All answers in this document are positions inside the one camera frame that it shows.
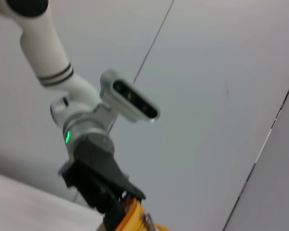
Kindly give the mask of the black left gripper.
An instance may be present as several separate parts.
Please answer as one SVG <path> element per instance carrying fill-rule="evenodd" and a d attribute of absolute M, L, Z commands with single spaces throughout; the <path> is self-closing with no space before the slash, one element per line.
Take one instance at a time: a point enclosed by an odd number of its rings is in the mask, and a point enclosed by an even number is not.
<path fill-rule="evenodd" d="M 66 186 L 75 187 L 89 207 L 104 214 L 106 229 L 116 229 L 126 216 L 126 199 L 146 199 L 123 174 L 110 152 L 85 139 L 73 151 L 74 161 L 59 174 Z"/>

